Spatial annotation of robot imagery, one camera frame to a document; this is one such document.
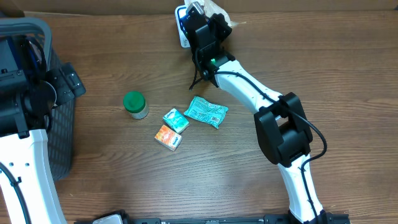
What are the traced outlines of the green lid jar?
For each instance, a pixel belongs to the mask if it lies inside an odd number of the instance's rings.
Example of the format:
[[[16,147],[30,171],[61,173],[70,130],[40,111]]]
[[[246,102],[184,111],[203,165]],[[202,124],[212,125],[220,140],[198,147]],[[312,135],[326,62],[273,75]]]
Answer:
[[[134,119],[143,119],[149,113],[149,106],[144,95],[139,91],[130,91],[123,98],[123,105]]]

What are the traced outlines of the teal packet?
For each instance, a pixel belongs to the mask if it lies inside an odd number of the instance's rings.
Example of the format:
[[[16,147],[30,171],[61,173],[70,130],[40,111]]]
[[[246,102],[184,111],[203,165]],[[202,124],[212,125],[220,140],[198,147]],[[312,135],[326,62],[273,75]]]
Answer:
[[[228,110],[229,108],[226,106],[213,104],[202,97],[194,96],[188,109],[183,114],[218,129]]]

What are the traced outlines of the Kleenex tissue pack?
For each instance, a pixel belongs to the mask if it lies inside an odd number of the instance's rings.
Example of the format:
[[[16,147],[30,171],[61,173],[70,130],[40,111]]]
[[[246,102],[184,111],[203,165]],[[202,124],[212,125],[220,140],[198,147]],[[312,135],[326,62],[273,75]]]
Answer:
[[[163,120],[172,128],[176,133],[181,134],[187,127],[189,121],[177,109],[171,109],[163,116]]]

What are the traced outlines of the orange tissue pack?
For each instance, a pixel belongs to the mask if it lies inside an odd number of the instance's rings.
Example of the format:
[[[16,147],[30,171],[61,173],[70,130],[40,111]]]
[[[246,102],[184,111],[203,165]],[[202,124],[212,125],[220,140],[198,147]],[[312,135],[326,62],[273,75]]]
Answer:
[[[175,151],[182,142],[182,136],[166,125],[162,125],[154,138],[171,151]]]

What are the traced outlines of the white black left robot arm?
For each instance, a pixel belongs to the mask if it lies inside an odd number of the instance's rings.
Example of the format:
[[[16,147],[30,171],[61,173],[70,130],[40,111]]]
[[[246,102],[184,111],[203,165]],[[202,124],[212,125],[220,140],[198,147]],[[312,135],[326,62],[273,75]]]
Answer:
[[[1,37],[1,192],[12,223],[65,223],[50,170],[52,111],[86,90],[70,63],[49,69],[28,35]]]

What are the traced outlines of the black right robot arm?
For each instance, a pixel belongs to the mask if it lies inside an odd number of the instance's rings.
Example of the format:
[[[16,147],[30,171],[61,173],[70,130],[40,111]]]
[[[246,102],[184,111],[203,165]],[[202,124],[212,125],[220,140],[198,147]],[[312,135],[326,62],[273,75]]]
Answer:
[[[232,28],[224,15],[208,17],[195,2],[176,14],[200,78],[238,99],[254,116],[257,141],[269,162],[278,166],[289,196],[292,223],[325,223],[310,172],[310,143],[319,130],[307,120],[294,93],[282,95],[250,75],[222,47]]]

